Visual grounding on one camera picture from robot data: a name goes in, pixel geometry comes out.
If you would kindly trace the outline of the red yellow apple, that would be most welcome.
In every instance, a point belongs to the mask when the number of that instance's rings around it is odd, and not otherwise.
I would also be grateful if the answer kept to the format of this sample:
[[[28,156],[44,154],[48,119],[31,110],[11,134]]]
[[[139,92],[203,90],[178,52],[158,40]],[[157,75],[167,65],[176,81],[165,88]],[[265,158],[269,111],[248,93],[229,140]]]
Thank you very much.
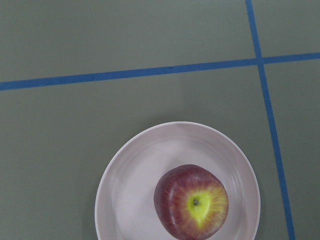
[[[229,198],[223,184],[208,170],[185,164],[158,181],[153,203],[160,223],[178,240],[206,240],[226,221]]]

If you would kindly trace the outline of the pink plate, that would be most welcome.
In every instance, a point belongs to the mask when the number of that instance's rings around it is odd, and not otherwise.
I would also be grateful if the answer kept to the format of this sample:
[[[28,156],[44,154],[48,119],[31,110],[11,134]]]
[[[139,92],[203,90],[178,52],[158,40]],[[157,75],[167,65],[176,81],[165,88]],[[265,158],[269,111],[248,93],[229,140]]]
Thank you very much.
[[[150,127],[130,139],[108,164],[95,200],[100,240],[170,240],[154,207],[154,191],[169,170],[194,164],[215,175],[229,199],[215,240],[253,240],[261,200],[256,175],[241,149],[209,126],[176,121]]]

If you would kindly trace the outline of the brown paper table cover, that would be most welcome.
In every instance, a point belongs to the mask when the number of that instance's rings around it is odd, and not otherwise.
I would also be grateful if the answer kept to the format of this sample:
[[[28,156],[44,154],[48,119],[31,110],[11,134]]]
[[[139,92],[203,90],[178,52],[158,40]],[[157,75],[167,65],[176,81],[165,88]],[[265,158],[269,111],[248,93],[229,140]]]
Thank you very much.
[[[1,239],[96,239],[107,164],[173,121],[247,156],[257,239],[319,239],[319,1],[1,1]]]

